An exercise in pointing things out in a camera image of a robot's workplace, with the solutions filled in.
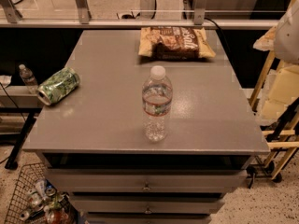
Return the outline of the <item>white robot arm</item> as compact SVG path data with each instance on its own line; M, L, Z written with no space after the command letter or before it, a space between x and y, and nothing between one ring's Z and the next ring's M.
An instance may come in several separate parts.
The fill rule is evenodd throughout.
M299 0L296 0L278 22L274 40L276 57L299 64Z

